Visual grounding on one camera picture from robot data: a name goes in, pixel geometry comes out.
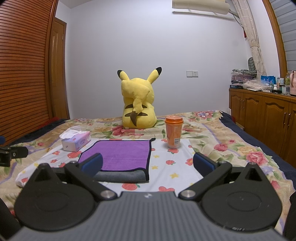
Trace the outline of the beige patterned curtain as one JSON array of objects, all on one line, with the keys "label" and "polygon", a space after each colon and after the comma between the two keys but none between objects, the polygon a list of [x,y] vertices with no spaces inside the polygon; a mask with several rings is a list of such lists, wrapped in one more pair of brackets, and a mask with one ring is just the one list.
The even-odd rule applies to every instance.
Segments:
[{"label": "beige patterned curtain", "polygon": [[260,49],[259,37],[251,9],[246,0],[233,0],[232,2],[239,15],[239,18],[243,25],[244,32],[246,33],[254,65],[257,71],[257,77],[259,78],[261,75],[266,75],[266,70]]}]

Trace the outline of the wooden sideboard cabinet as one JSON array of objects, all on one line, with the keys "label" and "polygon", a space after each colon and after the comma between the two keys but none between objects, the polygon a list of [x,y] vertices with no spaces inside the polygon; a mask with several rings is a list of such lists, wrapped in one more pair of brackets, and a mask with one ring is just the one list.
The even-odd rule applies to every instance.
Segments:
[{"label": "wooden sideboard cabinet", "polygon": [[295,97],[229,89],[229,108],[245,132],[295,167]]}]

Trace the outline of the pink kettle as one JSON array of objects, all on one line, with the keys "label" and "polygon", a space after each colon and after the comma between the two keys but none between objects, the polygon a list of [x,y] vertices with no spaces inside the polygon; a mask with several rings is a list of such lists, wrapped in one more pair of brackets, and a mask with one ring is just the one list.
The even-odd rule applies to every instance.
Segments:
[{"label": "pink kettle", "polygon": [[290,95],[296,96],[296,72],[294,70],[290,74]]}]

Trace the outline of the pink tissue box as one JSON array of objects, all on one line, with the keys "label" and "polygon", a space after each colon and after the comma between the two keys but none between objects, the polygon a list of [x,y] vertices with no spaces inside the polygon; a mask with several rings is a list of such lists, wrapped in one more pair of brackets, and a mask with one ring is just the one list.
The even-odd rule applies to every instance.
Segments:
[{"label": "pink tissue box", "polygon": [[68,129],[60,134],[62,148],[67,152],[77,152],[91,140],[89,131]]}]

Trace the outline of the floral bed blanket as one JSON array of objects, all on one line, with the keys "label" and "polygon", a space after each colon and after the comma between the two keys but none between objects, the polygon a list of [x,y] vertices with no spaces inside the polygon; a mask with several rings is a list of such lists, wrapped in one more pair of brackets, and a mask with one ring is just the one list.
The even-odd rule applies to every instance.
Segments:
[{"label": "floral bed blanket", "polygon": [[179,193],[201,178],[193,166],[196,152],[214,161],[228,161],[233,166],[244,167],[248,162],[257,163],[281,199],[282,214],[276,230],[283,232],[290,208],[289,198],[295,191],[292,167],[284,168],[282,159],[247,138],[238,126],[229,128],[232,120],[225,113],[217,110],[182,113],[182,118],[181,146],[177,150],[167,146],[165,119],[162,116],[153,128],[145,130],[125,129],[121,118],[73,119],[38,138],[25,138],[19,145],[28,149],[28,156],[15,159],[9,167],[1,168],[1,199],[8,208],[13,208],[21,188],[39,164],[47,162],[53,167],[62,167],[78,160],[81,153],[63,151],[59,136],[68,128],[79,126],[90,132],[93,143],[104,138],[152,141],[149,181],[106,183],[109,189],[118,194],[124,191]]}]

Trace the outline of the wooden window frame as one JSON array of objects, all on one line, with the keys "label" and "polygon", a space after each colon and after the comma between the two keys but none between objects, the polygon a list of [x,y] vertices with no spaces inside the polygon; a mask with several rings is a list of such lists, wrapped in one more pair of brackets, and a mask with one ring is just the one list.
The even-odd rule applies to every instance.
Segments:
[{"label": "wooden window frame", "polygon": [[285,47],[282,40],[282,35],[280,32],[280,27],[275,15],[275,12],[272,8],[272,5],[269,0],[263,0],[264,7],[266,9],[276,43],[276,49],[278,54],[279,68],[280,68],[280,77],[285,77],[288,73],[287,71],[287,59],[285,55]]}]

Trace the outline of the white wall switch socket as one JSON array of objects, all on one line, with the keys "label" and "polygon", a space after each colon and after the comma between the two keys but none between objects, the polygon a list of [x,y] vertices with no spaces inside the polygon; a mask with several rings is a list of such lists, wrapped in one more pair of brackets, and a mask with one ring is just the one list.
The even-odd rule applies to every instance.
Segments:
[{"label": "white wall switch socket", "polygon": [[186,77],[198,77],[198,71],[193,71],[193,70],[187,70],[186,71]]}]

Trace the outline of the purple and grey towel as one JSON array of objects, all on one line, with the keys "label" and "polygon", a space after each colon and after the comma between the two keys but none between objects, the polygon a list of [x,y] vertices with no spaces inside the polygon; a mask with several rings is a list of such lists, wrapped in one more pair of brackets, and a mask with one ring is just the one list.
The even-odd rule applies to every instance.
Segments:
[{"label": "purple and grey towel", "polygon": [[94,176],[95,180],[111,183],[147,182],[154,140],[100,140],[84,151],[78,162],[100,153],[103,165]]}]

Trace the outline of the wooden slatted wardrobe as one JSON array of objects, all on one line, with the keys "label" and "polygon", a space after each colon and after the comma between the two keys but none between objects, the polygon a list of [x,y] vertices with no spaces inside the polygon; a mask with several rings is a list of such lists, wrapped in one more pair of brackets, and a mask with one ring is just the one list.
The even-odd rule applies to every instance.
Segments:
[{"label": "wooden slatted wardrobe", "polygon": [[1,136],[10,144],[52,114],[49,47],[57,1],[1,1]]}]

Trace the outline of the wooden door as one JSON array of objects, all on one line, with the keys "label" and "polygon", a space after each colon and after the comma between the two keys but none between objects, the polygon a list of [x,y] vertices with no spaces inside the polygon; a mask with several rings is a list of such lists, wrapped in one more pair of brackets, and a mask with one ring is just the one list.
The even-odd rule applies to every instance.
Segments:
[{"label": "wooden door", "polygon": [[49,89],[52,114],[60,119],[69,119],[65,74],[65,40],[67,24],[54,18],[49,49]]}]

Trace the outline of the stack of folded fabrics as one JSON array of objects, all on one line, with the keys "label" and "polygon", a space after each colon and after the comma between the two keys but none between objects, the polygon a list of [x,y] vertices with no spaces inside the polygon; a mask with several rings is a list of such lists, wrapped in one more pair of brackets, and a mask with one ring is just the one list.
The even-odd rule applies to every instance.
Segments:
[{"label": "stack of folded fabrics", "polygon": [[257,71],[247,69],[233,69],[231,72],[231,84],[243,85],[249,80],[256,79]]}]

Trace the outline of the white air conditioner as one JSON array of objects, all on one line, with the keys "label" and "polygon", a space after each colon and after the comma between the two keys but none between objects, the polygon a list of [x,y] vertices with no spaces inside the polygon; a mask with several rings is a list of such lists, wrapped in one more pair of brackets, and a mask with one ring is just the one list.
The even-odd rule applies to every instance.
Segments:
[{"label": "white air conditioner", "polygon": [[172,0],[172,8],[207,11],[227,15],[230,5],[226,3],[226,1],[215,0]]}]

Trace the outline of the orange plastic cup with lid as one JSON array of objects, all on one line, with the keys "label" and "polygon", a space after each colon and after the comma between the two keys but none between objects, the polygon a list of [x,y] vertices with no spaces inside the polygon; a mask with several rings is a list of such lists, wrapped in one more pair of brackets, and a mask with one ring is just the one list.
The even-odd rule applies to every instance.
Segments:
[{"label": "orange plastic cup with lid", "polygon": [[166,117],[166,139],[169,148],[176,149],[180,146],[183,123],[183,118],[180,116],[170,115]]}]

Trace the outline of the blue white packet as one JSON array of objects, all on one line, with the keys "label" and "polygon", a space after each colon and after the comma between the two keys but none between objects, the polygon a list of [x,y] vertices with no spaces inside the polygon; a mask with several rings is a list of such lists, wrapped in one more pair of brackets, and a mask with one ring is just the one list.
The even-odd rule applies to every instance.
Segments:
[{"label": "blue white packet", "polygon": [[272,86],[274,87],[274,85],[276,84],[276,78],[275,76],[265,76],[265,75],[261,75],[260,77],[261,83],[265,86]]}]

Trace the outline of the yellow Pikachu plush toy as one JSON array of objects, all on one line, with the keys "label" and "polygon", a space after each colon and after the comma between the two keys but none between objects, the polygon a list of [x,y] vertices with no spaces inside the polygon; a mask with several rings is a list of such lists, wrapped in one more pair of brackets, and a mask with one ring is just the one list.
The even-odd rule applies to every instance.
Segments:
[{"label": "yellow Pikachu plush toy", "polygon": [[162,68],[154,69],[147,79],[132,78],[118,70],[117,75],[121,80],[121,93],[125,104],[122,125],[128,129],[152,128],[157,117],[154,112],[154,83],[162,72]]}]

